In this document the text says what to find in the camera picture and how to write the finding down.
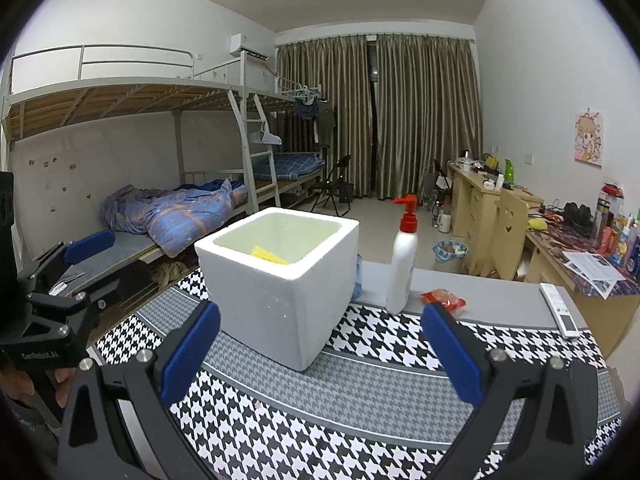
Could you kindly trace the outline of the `person's left hand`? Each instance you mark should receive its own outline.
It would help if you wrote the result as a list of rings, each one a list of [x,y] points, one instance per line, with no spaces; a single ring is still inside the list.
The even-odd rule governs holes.
[[[61,408],[66,407],[75,375],[76,368],[59,368],[54,372],[55,400]],[[0,384],[9,398],[28,406],[34,405],[32,403],[35,395],[34,384],[25,372],[8,365],[0,373]]]

